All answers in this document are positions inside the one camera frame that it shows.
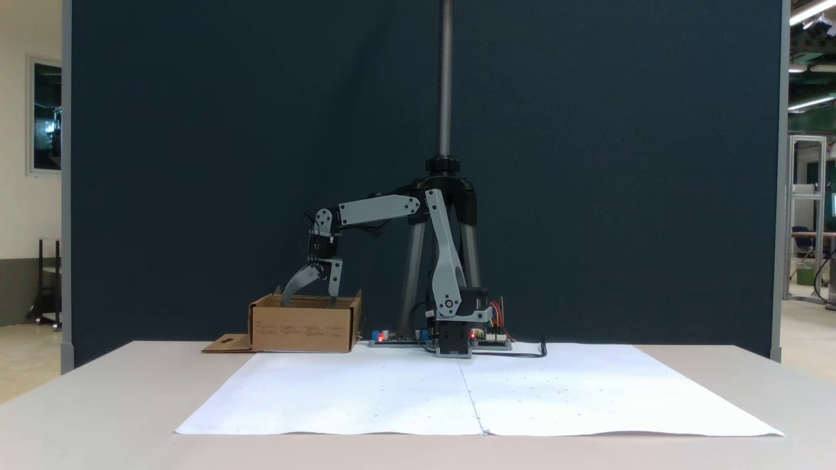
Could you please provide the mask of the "grey curved ribbed gripper finger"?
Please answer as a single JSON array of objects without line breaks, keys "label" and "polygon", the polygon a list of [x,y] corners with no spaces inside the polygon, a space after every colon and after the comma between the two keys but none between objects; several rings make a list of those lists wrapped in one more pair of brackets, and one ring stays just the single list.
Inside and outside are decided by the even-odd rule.
[{"label": "grey curved ribbed gripper finger", "polygon": [[291,300],[302,288],[319,280],[321,277],[320,268],[318,264],[307,264],[299,271],[296,271],[287,283],[284,291],[281,292],[281,306],[289,306]]}]

